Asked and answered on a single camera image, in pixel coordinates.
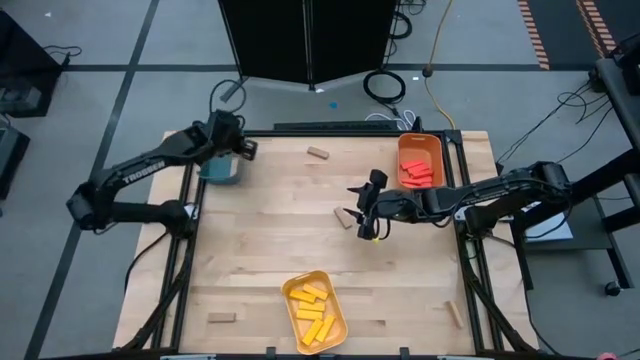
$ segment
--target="wooden block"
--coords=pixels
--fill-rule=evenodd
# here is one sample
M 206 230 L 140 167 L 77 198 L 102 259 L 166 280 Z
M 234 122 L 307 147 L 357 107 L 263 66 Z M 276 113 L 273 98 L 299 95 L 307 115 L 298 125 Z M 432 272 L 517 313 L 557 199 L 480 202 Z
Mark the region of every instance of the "wooden block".
M 317 157 L 319 157 L 321 159 L 325 159 L 325 160 L 327 160 L 329 158 L 329 153 L 328 152 L 326 152 L 324 150 L 321 150 L 321 149 L 318 149 L 318 148 L 315 148 L 313 146 L 309 146 L 309 149 L 307 149 L 307 154 L 311 154 L 313 156 L 317 156 Z
M 458 329 L 463 329 L 464 328 L 464 322 L 462 321 L 462 316 L 460 316 L 460 312 L 458 311 L 458 307 L 456 306 L 456 303 L 454 303 L 453 301 L 447 301 L 447 307 L 449 308 L 449 312 L 451 313 L 451 316 L 453 316 L 453 321 L 456 323 L 456 326 L 458 327 Z
M 300 291 L 300 290 L 291 290 L 291 292 L 289 293 L 289 296 L 294 298 L 294 299 L 298 299 L 298 300 L 302 300 L 302 301 L 306 301 L 308 303 L 313 304 L 314 302 L 316 302 L 316 296 L 306 293 L 304 291 Z
M 415 174 L 421 173 L 423 171 L 428 171 L 428 170 L 430 170 L 430 168 L 423 163 L 422 165 L 414 166 L 412 168 L 407 169 L 407 172 L 409 173 L 409 176 L 415 177 Z
M 304 284 L 304 286 L 302 286 L 302 290 L 308 292 L 309 294 L 315 295 L 322 300 L 327 300 L 327 296 L 329 296 L 329 293 L 327 293 L 326 291 L 314 288 L 309 284 Z
M 331 330 L 331 325 L 333 325 L 333 322 L 335 320 L 336 320 L 335 316 L 327 315 L 327 317 L 324 319 L 324 325 L 322 325 L 322 327 L 320 328 L 320 331 L 318 332 L 318 335 L 316 335 L 316 340 L 320 342 L 324 342 L 324 339 L 327 337 L 329 330 Z
M 333 213 L 336 214 L 336 217 L 342 224 L 342 227 L 348 229 L 353 226 L 353 218 L 347 214 L 341 207 L 337 207 L 333 209 Z
M 313 324 L 309 328 L 309 331 L 307 331 L 307 333 L 304 335 L 304 338 L 302 338 L 302 342 L 305 345 L 307 345 L 307 346 L 311 345 L 311 342 L 313 342 L 313 339 L 318 334 L 318 331 L 320 331 L 320 328 L 322 327 L 322 324 L 323 324 L 323 322 L 320 319 L 316 319 L 313 322 Z
M 424 170 L 424 171 L 413 173 L 413 175 L 411 175 L 411 177 L 413 179 L 432 179 L 433 178 L 433 171 L 431 171 L 431 169 L 427 169 L 427 170 Z
M 430 181 L 426 181 L 426 180 L 422 180 L 422 179 L 418 179 L 418 180 L 416 180 L 416 179 L 404 179 L 404 180 L 401 180 L 401 181 L 405 185 L 415 185 L 415 186 L 420 186 L 420 187 L 423 187 L 426 184 L 431 184 Z
M 322 312 L 311 311 L 311 310 L 298 310 L 298 312 L 296 313 L 296 318 L 302 319 L 302 320 L 322 319 Z
M 402 164 L 400 164 L 400 167 L 402 168 L 402 170 L 408 170 L 412 167 L 420 166 L 420 165 L 426 166 L 424 161 L 416 160 L 416 161 L 405 161 Z
M 300 310 L 324 311 L 324 308 L 325 305 L 321 302 L 309 304 L 308 302 L 300 301 L 300 304 L 298 305 L 298 309 Z
M 236 313 L 209 313 L 207 322 L 235 322 Z

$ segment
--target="red wooden block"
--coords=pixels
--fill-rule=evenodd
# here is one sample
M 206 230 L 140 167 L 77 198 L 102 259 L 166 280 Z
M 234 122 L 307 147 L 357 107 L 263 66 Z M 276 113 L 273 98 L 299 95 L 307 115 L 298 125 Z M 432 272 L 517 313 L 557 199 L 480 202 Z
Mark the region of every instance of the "red wooden block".
M 433 171 L 431 171 L 429 169 L 411 174 L 411 178 L 413 178 L 413 179 L 425 179 L 425 181 L 426 181 L 427 178 L 429 179 L 429 181 L 433 181 L 432 176 L 433 176 Z
M 408 170 L 409 168 L 415 167 L 415 166 L 419 166 L 419 165 L 423 165 L 424 161 L 420 161 L 420 160 L 415 160 L 415 161 L 405 161 L 402 164 L 400 164 L 400 167 L 402 168 L 402 170 Z
M 431 187 L 431 182 L 422 181 L 422 180 L 405 179 L 405 180 L 402 180 L 402 183 L 405 185 L 415 185 L 420 187 L 427 187 L 426 185 L 428 185 L 428 187 Z
M 423 171 L 428 171 L 428 170 L 430 171 L 431 169 L 429 169 L 429 167 L 427 166 L 427 164 L 422 163 L 422 164 L 420 164 L 420 165 L 418 165 L 418 166 L 414 166 L 414 167 L 412 167 L 412 168 L 407 169 L 407 172 L 409 172 L 409 175 L 410 175 L 411 177 L 415 177 L 415 174 L 417 174 L 417 173 L 421 173 L 421 172 L 423 172 Z

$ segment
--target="black floor stripe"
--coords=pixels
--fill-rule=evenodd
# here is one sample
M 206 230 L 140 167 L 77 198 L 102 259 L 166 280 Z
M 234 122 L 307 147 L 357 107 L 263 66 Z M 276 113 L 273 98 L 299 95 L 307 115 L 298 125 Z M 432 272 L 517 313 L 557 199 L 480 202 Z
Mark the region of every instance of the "black floor stripe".
M 628 36 L 640 31 L 640 1 L 638 0 L 594 0 L 600 16 L 613 39 L 620 43 Z
M 422 71 L 425 64 L 389 64 L 391 71 Z M 434 71 L 541 71 L 536 64 L 433 64 Z
M 152 0 L 149 4 L 149 9 L 147 10 L 147 14 L 144 18 L 129 65 L 136 65 L 140 61 L 140 56 L 142 55 L 142 50 L 147 40 L 147 36 L 149 35 L 151 23 L 153 22 L 156 10 L 158 9 L 159 2 L 160 0 Z M 120 91 L 118 92 L 118 96 L 116 97 L 115 104 L 111 111 L 111 116 L 109 117 L 109 122 L 102 136 L 102 141 L 100 142 L 100 147 L 98 148 L 98 153 L 91 169 L 91 174 L 95 174 L 97 170 L 102 169 L 104 166 L 134 75 L 135 71 L 130 69 L 124 76 L 124 80 L 120 86 Z M 53 280 L 49 286 L 49 291 L 42 306 L 42 310 L 40 311 L 38 322 L 36 323 L 33 334 L 31 335 L 31 340 L 29 341 L 24 357 L 25 360 L 35 360 L 40 355 L 40 351 L 42 350 L 42 346 L 47 336 L 47 331 L 49 330 L 56 306 L 58 305 L 58 300 L 60 299 L 60 294 L 62 293 L 64 283 L 67 279 L 67 275 L 69 274 L 69 269 L 71 268 L 73 256 L 75 255 L 78 241 L 80 240 L 80 234 L 80 229 L 74 223 L 71 226 L 69 236 L 67 237 L 64 249 L 62 250 L 62 256 L 60 257 L 58 267 L 56 268 Z
M 594 63 L 585 66 L 584 63 L 557 64 L 554 70 L 581 71 L 593 67 Z M 387 69 L 391 71 L 422 71 L 424 64 L 389 64 Z M 546 71 L 538 64 L 433 64 L 436 71 L 505 71 L 505 72 L 530 72 Z M 227 65 L 69 65 L 68 72 L 235 72 L 237 67 Z
M 149 65 L 69 65 L 68 72 L 235 72 L 233 65 L 187 65 L 187 64 L 149 64 Z
M 599 58 L 576 0 L 528 0 L 551 70 L 592 68 Z

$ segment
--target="gray floor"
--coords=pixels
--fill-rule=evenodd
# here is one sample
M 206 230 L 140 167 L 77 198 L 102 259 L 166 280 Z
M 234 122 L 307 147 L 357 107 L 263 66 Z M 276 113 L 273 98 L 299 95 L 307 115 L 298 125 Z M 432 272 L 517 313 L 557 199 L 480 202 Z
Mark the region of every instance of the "gray floor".
M 138 37 L 149 0 L 0 1 L 42 45 L 80 45 L 75 64 L 126 64 Z M 439 63 L 535 64 L 514 1 L 459 0 L 451 10 L 439 46 Z M 443 0 L 430 0 L 413 18 L 415 35 L 398 42 L 394 63 L 421 63 L 428 55 Z M 161 0 L 144 47 L 144 64 L 230 64 L 232 55 L 219 10 L 210 0 Z M 407 82 L 401 109 L 422 116 L 428 129 L 447 122 L 428 100 L 418 72 L 399 72 Z M 65 73 L 49 115 L 16 120 L 32 143 L 0 219 L 0 357 L 24 356 L 71 227 L 64 201 L 89 174 L 109 119 L 123 73 Z M 207 114 L 211 86 L 235 73 L 137 73 L 106 165 L 154 147 L 164 131 L 183 128 Z M 241 113 L 250 129 L 270 129 L 276 122 L 363 119 L 383 112 L 362 91 L 362 76 L 325 84 L 323 93 L 298 86 L 251 79 Z M 441 105 L 464 130 L 487 130 L 496 155 L 553 109 L 556 95 L 575 90 L 584 73 L 438 72 L 431 80 Z M 374 87 L 393 92 L 396 85 L 379 79 Z M 589 136 L 600 112 L 576 125 L 580 109 L 566 108 L 532 135 L 507 167 L 536 160 L 557 160 Z M 592 142 L 564 165 L 578 178 L 630 147 L 610 115 Z M 150 181 L 136 184 L 121 198 L 144 201 Z M 624 196 L 622 187 L 604 194 Z M 608 211 L 625 201 L 608 201 Z M 617 234 L 629 270 L 640 279 L 640 245 L 634 230 Z M 133 257 L 139 226 L 121 225 L 96 238 L 83 234 L 41 356 L 108 351 L 122 304 L 123 278 Z M 530 292 L 533 319 L 541 334 L 560 352 L 593 356 L 603 351 L 637 348 L 640 293 L 629 290 L 605 298 L 602 285 L 613 271 L 601 252 L 559 253 L 529 257 L 535 290 Z

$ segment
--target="yellow wooden block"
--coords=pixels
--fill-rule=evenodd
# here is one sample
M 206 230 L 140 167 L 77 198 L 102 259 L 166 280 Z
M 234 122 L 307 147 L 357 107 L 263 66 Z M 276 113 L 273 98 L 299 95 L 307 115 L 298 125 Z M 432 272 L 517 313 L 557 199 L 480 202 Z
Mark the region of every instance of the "yellow wooden block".
M 321 302 L 309 304 L 307 302 L 300 301 L 300 310 L 324 311 L 324 306 L 324 303 Z
M 333 322 L 336 321 L 336 317 L 333 315 L 327 315 L 327 317 L 324 319 L 324 325 L 322 325 L 322 328 L 320 329 L 320 331 L 318 331 L 318 335 L 316 335 L 316 340 L 323 342 L 324 339 L 327 337 L 327 334 L 329 334 L 329 330 L 331 330 L 331 325 L 333 325 Z
M 307 331 L 307 333 L 304 335 L 304 338 L 302 338 L 302 342 L 309 346 L 311 345 L 311 342 L 313 342 L 313 338 L 316 337 L 316 334 L 318 334 L 318 331 L 320 331 L 320 328 L 322 327 L 322 320 L 320 319 L 316 319 L 313 324 L 311 324 L 311 327 L 309 328 L 309 331 Z
M 327 294 L 325 291 L 316 289 L 309 284 L 304 284 L 304 286 L 302 287 L 302 290 L 308 292 L 309 294 L 315 295 L 322 300 L 327 300 L 327 296 L 329 296 L 329 294 Z
M 298 310 L 296 317 L 304 320 L 322 319 L 322 313 L 320 311 Z
M 300 290 L 291 290 L 291 292 L 289 293 L 289 296 L 294 299 L 306 301 L 311 304 L 313 304 L 316 301 L 316 295 L 306 293 Z

